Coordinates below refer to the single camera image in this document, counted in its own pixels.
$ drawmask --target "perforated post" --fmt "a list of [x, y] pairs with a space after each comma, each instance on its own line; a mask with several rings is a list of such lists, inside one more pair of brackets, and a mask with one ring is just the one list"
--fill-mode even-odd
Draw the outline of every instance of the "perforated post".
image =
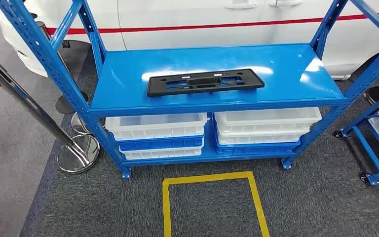
[[335, 21], [339, 17], [343, 8], [345, 7], [348, 0], [334, 0], [329, 7], [329, 10], [326, 12], [325, 17], [320, 23], [319, 28], [313, 36], [313, 39], [310, 42], [311, 48], [316, 52], [316, 55], [322, 59], [323, 50], [325, 49], [326, 37], [328, 36], [329, 31], [332, 29]]

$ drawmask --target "red stripe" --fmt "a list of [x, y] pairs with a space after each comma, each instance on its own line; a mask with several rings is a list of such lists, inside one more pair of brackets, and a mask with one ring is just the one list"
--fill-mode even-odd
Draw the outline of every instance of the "red stripe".
[[[340, 16], [338, 21], [345, 20], [358, 20], [366, 19], [364, 14]], [[217, 25], [196, 25], [196, 26], [161, 26], [161, 27], [141, 27], [141, 28], [101, 28], [98, 29], [99, 33], [122, 33], [122, 32], [141, 32], [141, 31], [173, 31], [173, 30], [189, 30], [189, 29], [205, 29], [205, 28], [221, 28], [221, 27], [240, 27], [240, 26], [266, 26], [266, 25], [280, 25], [280, 24], [295, 24], [295, 23], [310, 23], [321, 22], [323, 18], [308, 18], [296, 20], [282, 20], [282, 21], [262, 21], [262, 22], [247, 22], [247, 23], [229, 23]], [[52, 35], [56, 28], [47, 28]], [[84, 28], [70, 28], [68, 35], [85, 34]]]

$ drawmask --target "shelf foot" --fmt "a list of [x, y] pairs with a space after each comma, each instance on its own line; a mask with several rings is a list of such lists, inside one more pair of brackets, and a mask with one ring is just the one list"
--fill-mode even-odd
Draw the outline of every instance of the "shelf foot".
[[283, 169], [291, 170], [292, 169], [292, 162], [290, 162], [288, 159], [281, 159], [281, 164]]
[[344, 133], [344, 131], [343, 131], [342, 128], [341, 128], [340, 131], [334, 131], [334, 132], [332, 132], [332, 136], [334, 136], [336, 138], [348, 137], [348, 135], [346, 133]]
[[130, 179], [131, 168], [127, 166], [120, 166], [121, 174], [123, 179]]
[[362, 174], [360, 177], [361, 181], [367, 182], [372, 186], [379, 185], [379, 180], [373, 174]]

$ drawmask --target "blue shelving cart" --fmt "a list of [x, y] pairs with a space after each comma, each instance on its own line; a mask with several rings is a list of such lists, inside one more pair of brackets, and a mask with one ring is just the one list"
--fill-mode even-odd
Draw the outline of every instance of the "blue shelving cart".
[[[351, 2], [379, 27], [379, 15], [375, 11], [362, 0]], [[346, 3], [347, 0], [333, 1], [311, 42], [135, 51], [105, 49], [86, 0], [72, 1], [72, 6], [50, 40], [36, 26], [22, 1], [0, 0], [0, 9], [119, 167], [123, 178], [130, 178], [130, 167], [136, 165], [280, 158], [285, 169], [291, 168], [301, 152], [379, 77], [378, 57], [343, 94], [321, 62], [326, 37]], [[89, 36], [98, 75], [98, 84], [90, 105], [84, 100], [57, 54], [77, 14]], [[154, 98], [146, 95], [151, 75], [167, 74], [170, 71], [207, 72], [238, 68], [252, 69], [265, 82], [265, 87]], [[219, 154], [210, 120], [205, 126], [205, 145], [200, 156], [127, 161], [98, 122], [98, 118], [110, 116], [314, 106], [332, 108], [308, 134], [301, 137], [301, 144], [292, 153], [254, 156]]]
[[349, 133], [354, 132], [356, 134], [356, 137], [358, 138], [359, 142], [362, 144], [366, 152], [368, 153], [370, 159], [373, 161], [375, 167], [377, 168], [378, 172], [375, 174], [371, 173], [365, 173], [362, 174], [361, 180], [364, 182], [369, 182], [371, 185], [378, 185], [379, 184], [379, 158], [374, 153], [373, 149], [368, 144], [367, 140], [363, 136], [363, 134], [360, 131], [360, 127], [363, 125], [367, 125], [370, 128], [370, 131], [375, 136], [377, 141], [379, 142], [379, 133], [375, 130], [375, 128], [370, 124], [369, 119], [372, 118], [379, 118], [379, 101], [377, 101], [375, 104], [373, 104], [370, 108], [368, 108], [364, 113], [362, 113], [356, 120], [348, 124], [345, 128], [341, 128], [338, 134], [339, 137], [347, 137]]

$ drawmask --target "car door handle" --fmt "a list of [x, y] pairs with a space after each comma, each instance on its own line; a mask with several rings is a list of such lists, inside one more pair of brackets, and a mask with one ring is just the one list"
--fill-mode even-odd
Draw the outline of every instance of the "car door handle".
[[295, 6], [302, 3], [303, 0], [270, 0], [269, 5], [274, 7]]
[[258, 4], [256, 0], [229, 0], [225, 4], [228, 9], [251, 9], [255, 8]]

